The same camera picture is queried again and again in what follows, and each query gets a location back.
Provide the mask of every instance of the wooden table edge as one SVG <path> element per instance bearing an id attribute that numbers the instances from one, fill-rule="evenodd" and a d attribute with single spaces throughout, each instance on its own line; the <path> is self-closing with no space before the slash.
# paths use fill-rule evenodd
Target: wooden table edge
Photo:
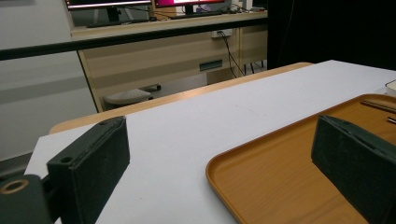
<path id="1" fill-rule="evenodd" d="M 93 114 L 93 115 L 81 117 L 78 119 L 71 119 L 71 120 L 56 124 L 55 126 L 53 126 L 50 129 L 49 133 L 50 134 L 59 133 L 59 132 L 63 132 L 63 131 L 69 130 L 69 129 L 85 126 L 88 124 L 97 123 L 97 122 L 100 122 L 105 119 L 111 119 L 111 118 L 114 118 L 117 116 L 125 116 L 128 114 L 132 114 L 134 112 L 142 111 L 145 109 L 150 109 L 152 107 L 156 107 L 159 105 L 166 105 L 166 104 L 173 103 L 176 101 L 188 99 L 193 96 L 205 94 L 205 93 L 212 92 L 212 91 L 221 90 L 221 89 L 228 88 L 231 86 L 235 86 L 235 85 L 239 85 L 239 84 L 246 83 L 249 81 L 257 80 L 260 78 L 271 77 L 271 76 L 274 76 L 277 74 L 289 72 L 291 70 L 299 69 L 299 68 L 306 67 L 309 65 L 312 65 L 312 63 L 294 63 L 294 64 L 286 65 L 283 67 L 271 69 L 268 71 L 260 72 L 260 73 L 250 75 L 247 77 L 235 78 L 235 79 L 215 83 L 212 85 L 204 86 L 201 88 L 193 89 L 190 91 L 183 91 L 183 92 L 179 92 L 176 94 L 160 97 L 157 99 L 153 99 L 153 100 L 142 102 L 142 103 L 135 104 L 135 105 L 127 105 L 127 106 L 124 106 L 121 108 L 108 110 L 106 112 Z"/>

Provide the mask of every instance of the electrical socket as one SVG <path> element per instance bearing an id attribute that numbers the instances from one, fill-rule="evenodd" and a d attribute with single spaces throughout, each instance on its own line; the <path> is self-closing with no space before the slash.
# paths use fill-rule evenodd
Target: electrical socket
<path id="1" fill-rule="evenodd" d="M 221 31 L 224 33 L 225 36 L 230 36 L 233 34 L 233 29 L 212 31 L 212 38 L 222 37 L 222 34 L 219 33 Z"/>

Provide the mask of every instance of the white table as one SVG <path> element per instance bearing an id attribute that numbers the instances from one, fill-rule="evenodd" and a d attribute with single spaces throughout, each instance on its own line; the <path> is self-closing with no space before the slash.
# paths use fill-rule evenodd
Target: white table
<path id="1" fill-rule="evenodd" d="M 127 116 L 131 164 L 97 223 L 235 223 L 205 177 L 221 152 L 364 93 L 396 72 L 328 61 Z M 39 138 L 26 174 L 92 125 Z"/>

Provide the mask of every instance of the stool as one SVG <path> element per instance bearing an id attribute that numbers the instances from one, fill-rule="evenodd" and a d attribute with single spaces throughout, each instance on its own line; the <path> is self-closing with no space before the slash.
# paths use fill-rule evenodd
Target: stool
<path id="1" fill-rule="evenodd" d="M 132 105 L 147 100 L 152 100 L 151 93 L 147 91 L 141 91 L 139 89 L 118 92 L 112 95 L 105 96 L 104 101 L 108 104 L 120 107 L 124 105 Z"/>

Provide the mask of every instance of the black rail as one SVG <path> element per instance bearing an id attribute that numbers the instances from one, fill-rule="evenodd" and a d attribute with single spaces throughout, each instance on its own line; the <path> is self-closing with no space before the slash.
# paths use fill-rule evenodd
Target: black rail
<path id="1" fill-rule="evenodd" d="M 145 40 L 160 39 L 179 35 L 192 35 L 203 32 L 210 32 L 223 29 L 232 29 L 237 27 L 247 27 L 253 25 L 267 24 L 268 18 L 254 19 L 248 21 L 231 21 L 219 24 L 200 25 L 185 28 L 176 28 L 169 30 L 160 30 L 130 35 L 115 35 L 110 37 L 101 37 L 89 40 L 71 41 L 57 44 L 48 44 L 32 46 L 17 49 L 0 50 L 0 61 L 35 57 L 47 54 L 63 53 L 68 51 L 95 49 L 107 46 L 127 44 Z"/>

